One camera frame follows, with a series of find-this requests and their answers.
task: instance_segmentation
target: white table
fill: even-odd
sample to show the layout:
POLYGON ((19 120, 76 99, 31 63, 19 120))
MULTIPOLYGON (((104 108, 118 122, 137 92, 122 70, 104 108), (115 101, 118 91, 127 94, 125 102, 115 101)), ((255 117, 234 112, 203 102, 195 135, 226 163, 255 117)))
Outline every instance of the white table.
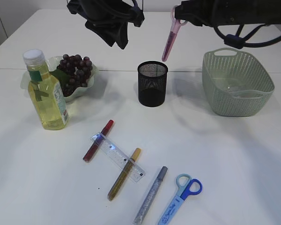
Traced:
MULTIPOLYGON (((37 11, 3 45, 0 46, 0 68, 25 68, 22 53, 31 48, 44 51, 47 58, 55 55, 81 54, 89 56, 102 70, 136 71, 147 60, 161 61, 171 20, 170 13, 145 13, 140 28, 128 27, 128 45, 121 50, 110 48, 99 36, 84 27, 85 19, 67 10, 37 11)), ((244 33, 255 25, 245 26, 244 33)), ((234 26, 222 27, 223 33, 235 33, 234 26)), ((252 42, 268 41, 281 35, 275 27, 262 28, 252 42)), ((205 52, 224 45, 210 27, 188 24, 180 29, 172 52, 166 62, 170 71, 201 71, 205 52)), ((268 72, 281 73, 281 42, 260 49, 244 48, 265 66, 268 72)))
POLYGON ((260 113, 227 118, 208 106, 201 73, 169 73, 165 103, 148 108, 138 102, 136 72, 105 71, 68 104, 68 126, 48 131, 19 88, 24 71, 0 69, 0 225, 131 225, 163 165, 169 170, 144 225, 158 222, 181 173, 203 191, 170 224, 281 225, 281 74, 271 74, 276 90, 260 113), (109 119, 109 138, 127 154, 142 148, 147 172, 112 202, 120 170, 100 151, 82 160, 109 119))

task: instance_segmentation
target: cooking oil bottle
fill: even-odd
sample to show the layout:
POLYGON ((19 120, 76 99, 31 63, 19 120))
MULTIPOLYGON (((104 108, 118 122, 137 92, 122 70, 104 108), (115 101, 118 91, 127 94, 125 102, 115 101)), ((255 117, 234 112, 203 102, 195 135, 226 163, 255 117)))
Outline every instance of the cooking oil bottle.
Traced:
POLYGON ((28 93, 45 129, 59 130, 68 122, 66 102, 60 83, 49 73, 44 54, 31 49, 23 54, 31 81, 28 93))

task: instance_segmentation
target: grapes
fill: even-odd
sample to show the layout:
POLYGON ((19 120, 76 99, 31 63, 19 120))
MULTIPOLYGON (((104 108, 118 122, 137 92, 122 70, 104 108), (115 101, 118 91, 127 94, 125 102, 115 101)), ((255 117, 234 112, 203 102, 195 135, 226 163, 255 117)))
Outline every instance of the grapes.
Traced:
POLYGON ((69 62, 74 63, 75 61, 75 57, 74 56, 70 56, 69 62))
POLYGON ((87 73, 89 72, 89 68, 88 68, 88 67, 83 67, 82 70, 83 70, 83 72, 84 72, 85 74, 87 74, 87 73))
POLYGON ((76 88, 88 86, 87 80, 90 78, 93 63, 88 56, 82 59, 79 54, 71 56, 64 54, 62 58, 57 69, 70 75, 69 82, 62 87, 64 96, 68 97, 73 94, 76 88))
POLYGON ((73 85, 73 84, 75 84, 75 82, 76 82, 76 81, 75 81, 75 79, 73 79, 73 78, 71 78, 71 79, 69 80, 69 84, 72 84, 72 85, 73 85))
POLYGON ((68 55, 68 54, 64 54, 64 55, 62 56, 62 58, 63 58, 64 60, 67 60, 67 59, 69 58, 69 55, 68 55))
POLYGON ((84 75, 83 70, 80 70, 80 69, 79 69, 79 70, 77 70, 76 75, 79 75, 79 76, 84 75))
POLYGON ((61 65, 66 65, 66 64, 67 64, 67 60, 61 60, 61 61, 60 61, 60 64, 61 64, 61 65))
POLYGON ((85 65, 87 67, 91 67, 93 65, 93 63, 92 63, 92 61, 88 60, 88 61, 85 62, 85 65))
POLYGON ((77 60, 77 61, 82 60, 81 56, 80 56, 80 55, 78 55, 78 54, 77 54, 77 55, 75 55, 75 57, 74 57, 74 58, 75 58, 75 60, 77 60))
POLYGON ((79 62, 79 66, 81 66, 81 67, 85 66, 85 62, 81 60, 81 61, 79 62))

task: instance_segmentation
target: scissor blade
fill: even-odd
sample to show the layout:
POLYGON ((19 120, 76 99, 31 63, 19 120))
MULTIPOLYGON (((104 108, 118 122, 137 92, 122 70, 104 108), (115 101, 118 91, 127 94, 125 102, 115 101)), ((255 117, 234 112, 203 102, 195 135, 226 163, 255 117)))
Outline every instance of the scissor blade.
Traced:
POLYGON ((176 195, 171 201, 171 203, 169 204, 168 208, 164 212, 161 219, 159 220, 158 225, 169 224, 169 222, 172 220, 172 218, 174 217, 174 215, 176 214, 176 212, 178 211, 178 209, 180 208, 183 202, 184 200, 180 198, 178 195, 176 195))
POLYGON ((176 40, 177 34, 174 32, 170 32, 167 44, 165 45, 164 51, 163 51, 163 56, 162 56, 162 61, 165 62, 168 59, 168 56, 170 54, 170 51, 172 50, 172 47, 174 45, 174 42, 176 40))

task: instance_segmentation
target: black mesh pen holder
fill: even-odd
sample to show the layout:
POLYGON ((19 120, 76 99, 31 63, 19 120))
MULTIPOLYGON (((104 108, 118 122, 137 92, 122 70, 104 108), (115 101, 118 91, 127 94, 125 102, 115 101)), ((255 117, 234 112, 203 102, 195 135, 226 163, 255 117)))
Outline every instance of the black mesh pen holder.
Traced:
POLYGON ((164 103, 168 67, 161 62, 143 62, 137 67, 139 101, 148 107, 164 103))

